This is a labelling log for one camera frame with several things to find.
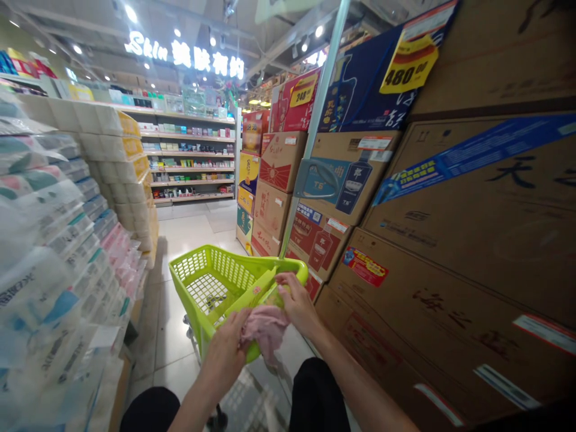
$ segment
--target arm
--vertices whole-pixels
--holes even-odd
[[[216,405],[234,385],[246,364],[247,345],[238,347],[250,309],[230,314],[214,334],[198,378],[186,393],[168,432],[202,432]]]
[[[348,354],[342,344],[324,327],[308,292],[293,273],[276,276],[284,307],[298,331],[314,344],[330,367],[346,403],[362,431],[417,432],[418,428],[368,373]]]

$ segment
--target cardboard box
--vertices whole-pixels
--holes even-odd
[[[460,3],[410,121],[574,108],[574,8]]]
[[[264,134],[260,179],[276,189],[291,193],[307,137],[306,132]]]
[[[360,228],[330,285],[370,305],[411,347],[399,350],[417,370],[432,364],[482,400],[488,413],[427,377],[473,421],[559,400],[576,379],[576,334]]]
[[[322,280],[328,280],[352,228],[329,214],[298,203],[290,232],[290,249]]]
[[[254,219],[277,239],[282,239],[292,194],[261,182],[256,194]]]
[[[325,286],[316,301],[319,317],[416,426],[422,432],[469,429],[472,424],[402,358],[398,348],[409,347],[390,327],[375,314],[366,313],[364,305],[340,294]],[[449,386],[447,380],[440,379]]]
[[[256,156],[262,153],[262,134],[268,132],[270,110],[242,115],[242,151]]]
[[[575,121],[414,123],[362,226],[576,327]]]
[[[432,58],[438,57],[438,47],[446,34],[446,25],[454,13],[456,3],[455,0],[447,2],[348,51],[340,52],[324,101],[318,132],[401,128],[418,94],[418,88],[411,84],[416,85],[416,79],[425,80],[425,75],[434,65]],[[410,47],[410,43],[407,43],[406,49],[415,49],[411,55],[421,61],[412,59],[409,63],[393,63],[401,37],[402,40],[426,38],[429,41],[426,47],[420,49]],[[417,71],[422,72],[415,73],[413,68],[407,73],[412,64]],[[398,91],[381,93],[381,87],[386,82],[393,83]]]
[[[250,213],[248,213],[248,211],[246,211],[246,209],[240,204],[238,205],[236,216],[236,238],[240,240],[240,243],[246,252],[248,252],[249,255],[252,255],[252,247],[250,244],[252,242],[254,220]]]
[[[268,230],[262,227],[258,221],[254,221],[252,230],[252,249],[258,256],[277,257],[280,255],[282,238],[276,238]]]
[[[274,88],[270,132],[308,130],[321,70],[311,70]]]
[[[336,195],[327,200],[302,200],[348,225],[358,225],[372,201],[388,161],[400,141],[398,131],[322,133],[316,137],[312,159],[327,163],[338,178]],[[310,170],[304,193],[329,194],[334,188]]]
[[[238,188],[238,204],[245,209],[249,215],[254,215],[254,201],[256,198],[244,188]]]
[[[288,247],[286,248],[286,258],[301,260],[301,258],[296,255],[293,249],[294,243],[288,242]],[[324,285],[324,281],[320,279],[320,277],[314,273],[311,268],[308,268],[308,280],[306,281],[304,288],[306,288],[306,291],[308,291],[308,294],[310,294],[310,299],[312,302],[316,301]]]
[[[260,157],[240,152],[240,187],[256,195]]]

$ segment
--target basket handle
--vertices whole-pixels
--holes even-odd
[[[324,195],[311,195],[304,192],[308,176],[310,175],[310,168],[315,167],[318,175],[334,189],[334,192]],[[338,177],[330,165],[317,159],[302,159],[298,175],[296,176],[296,184],[294,185],[294,196],[306,199],[326,199],[336,195],[338,191]]]

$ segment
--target ceiling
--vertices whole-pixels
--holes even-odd
[[[340,0],[0,0],[5,14],[17,13],[27,31],[57,46],[57,52],[74,65],[79,77],[91,76],[103,80],[110,76],[120,85],[147,87],[154,83],[158,90],[179,92],[183,82],[200,79],[194,68],[174,66],[172,61],[150,61],[126,52],[130,31],[143,35],[167,47],[171,53],[174,39],[185,41],[190,47],[210,50],[209,32],[217,39],[217,49],[231,58],[244,61],[244,80],[250,88],[264,73],[264,80],[299,64],[303,58],[325,47],[332,32]],[[267,19],[258,18],[263,4],[298,4],[307,10],[293,10]],[[347,17],[346,29],[369,32],[372,35],[416,16],[442,0],[362,0],[353,1]],[[125,5],[137,15],[137,23],[127,17]],[[235,12],[226,18],[226,7]],[[319,38],[314,31],[323,24],[325,31]],[[181,32],[176,38],[174,29]],[[224,35],[224,48],[220,37]],[[301,51],[302,40],[310,35],[310,48]],[[82,48],[82,54],[72,46]],[[297,44],[298,55],[292,47]],[[216,76],[208,75],[208,83]]]

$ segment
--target hand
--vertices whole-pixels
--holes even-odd
[[[312,339],[312,336],[320,333],[324,326],[316,314],[308,291],[294,273],[278,273],[275,279],[288,318],[302,335]],[[282,285],[288,285],[290,291],[288,292]]]
[[[240,312],[232,312],[226,322],[222,324],[210,341],[208,354],[202,362],[202,368],[198,381],[203,383],[203,388],[209,391],[214,398],[214,404],[218,403],[230,390],[246,364],[246,351],[249,343],[238,347],[240,332],[251,309],[242,309]]]

